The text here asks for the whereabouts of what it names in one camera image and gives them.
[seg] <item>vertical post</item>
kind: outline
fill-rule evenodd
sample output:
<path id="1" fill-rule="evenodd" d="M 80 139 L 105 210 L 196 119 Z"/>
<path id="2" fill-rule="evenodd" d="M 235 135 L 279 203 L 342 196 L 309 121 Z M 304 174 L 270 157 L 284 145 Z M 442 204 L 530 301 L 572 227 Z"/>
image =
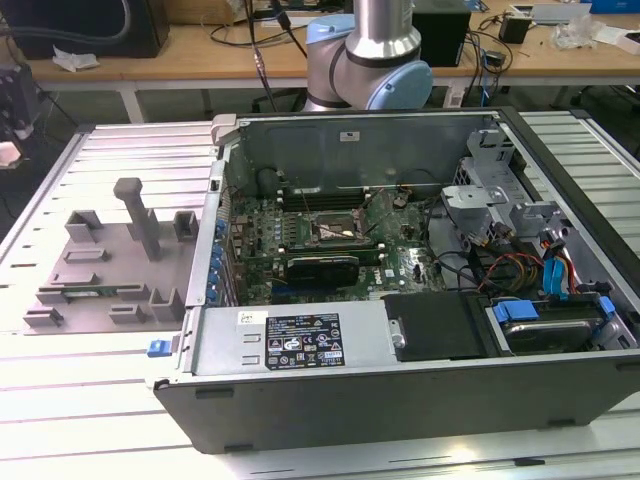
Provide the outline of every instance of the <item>vertical post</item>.
<path id="1" fill-rule="evenodd" d="M 147 214 L 147 209 L 142 203 L 140 192 L 142 182 L 139 178 L 121 178 L 113 187 L 113 194 L 122 200 L 131 216 L 135 232 L 149 261 L 160 260 L 160 243 L 158 243 L 157 230 L 152 225 L 152 220 Z"/>

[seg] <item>wooden table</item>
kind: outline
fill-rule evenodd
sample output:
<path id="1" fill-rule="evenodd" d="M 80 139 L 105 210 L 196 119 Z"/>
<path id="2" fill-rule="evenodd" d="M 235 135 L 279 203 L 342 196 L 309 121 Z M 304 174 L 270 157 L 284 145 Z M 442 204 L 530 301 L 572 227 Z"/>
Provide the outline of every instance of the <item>wooden table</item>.
<path id="1" fill-rule="evenodd" d="M 484 18 L 501 13 L 510 2 L 486 0 L 486 3 L 490 12 L 472 15 L 472 28 L 477 28 Z M 612 26 L 640 26 L 640 15 L 598 15 L 596 18 Z M 551 30 L 551 27 L 538 26 L 527 34 L 523 45 L 512 46 L 513 65 L 500 78 L 501 85 L 640 83 L 640 57 L 606 44 L 598 44 L 595 49 L 561 51 L 551 45 Z M 258 37 L 278 32 L 277 28 L 259 28 Z M 498 26 L 491 26 L 487 33 L 497 35 Z M 306 32 L 302 29 L 296 35 L 304 40 Z M 227 39 L 248 41 L 246 26 L 230 29 Z M 482 46 L 503 49 L 489 38 L 483 38 Z M 472 52 L 472 47 L 467 45 L 458 67 L 433 69 L 435 85 L 449 87 L 445 106 L 460 105 L 475 70 Z M 306 61 L 293 44 L 263 48 L 262 54 L 272 87 L 306 86 Z M 48 90 L 119 92 L 132 123 L 144 122 L 143 109 L 137 98 L 137 92 L 142 90 L 262 87 L 256 78 L 250 49 L 216 44 L 209 39 L 208 30 L 204 31 L 200 26 L 172 26 L 169 40 L 157 58 L 100 58 L 99 61 L 100 67 L 78 73 L 63 71 L 50 60 L 30 61 L 29 64 L 36 79 Z"/>

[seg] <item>black box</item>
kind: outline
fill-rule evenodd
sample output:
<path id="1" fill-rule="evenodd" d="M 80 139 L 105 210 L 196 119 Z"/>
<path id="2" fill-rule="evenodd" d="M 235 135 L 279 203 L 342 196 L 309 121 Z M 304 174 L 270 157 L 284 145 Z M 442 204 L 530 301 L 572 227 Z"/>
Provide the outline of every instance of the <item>black box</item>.
<path id="1" fill-rule="evenodd" d="M 420 58 L 431 67 L 457 67 L 471 11 L 462 0 L 415 0 L 413 26 L 422 35 Z"/>
<path id="2" fill-rule="evenodd" d="M 164 0 L 129 0 L 131 30 L 116 45 L 93 46 L 48 38 L 16 37 L 16 44 L 31 60 L 53 57 L 53 45 L 69 53 L 95 53 L 99 57 L 155 57 L 169 35 Z M 115 35 L 122 29 L 119 0 L 0 0 L 9 27 L 42 27 L 95 37 Z"/>
<path id="3" fill-rule="evenodd" d="M 502 19 L 502 27 L 498 36 L 504 43 L 521 44 L 527 31 L 531 26 L 531 18 L 529 17 L 512 17 L 505 15 Z"/>

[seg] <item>white sticker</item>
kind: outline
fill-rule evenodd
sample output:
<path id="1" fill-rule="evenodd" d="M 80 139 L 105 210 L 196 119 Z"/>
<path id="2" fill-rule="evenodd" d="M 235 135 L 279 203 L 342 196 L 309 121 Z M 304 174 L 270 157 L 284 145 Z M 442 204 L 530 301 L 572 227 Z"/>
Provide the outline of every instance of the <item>white sticker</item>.
<path id="1" fill-rule="evenodd" d="M 340 132 L 341 142 L 359 142 L 360 132 Z"/>
<path id="2" fill-rule="evenodd" d="M 238 325 L 264 325 L 268 316 L 266 310 L 238 312 Z"/>

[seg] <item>black plastic cover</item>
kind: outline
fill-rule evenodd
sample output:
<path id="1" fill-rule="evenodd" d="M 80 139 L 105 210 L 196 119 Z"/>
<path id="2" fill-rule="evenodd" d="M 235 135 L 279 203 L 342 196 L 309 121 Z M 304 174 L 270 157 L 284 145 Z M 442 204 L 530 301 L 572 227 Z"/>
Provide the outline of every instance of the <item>black plastic cover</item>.
<path id="1" fill-rule="evenodd" d="M 405 346 L 396 349 L 401 362 L 498 356 L 491 327 L 476 295 L 387 295 L 384 303 L 389 319 L 398 320 L 403 330 Z"/>

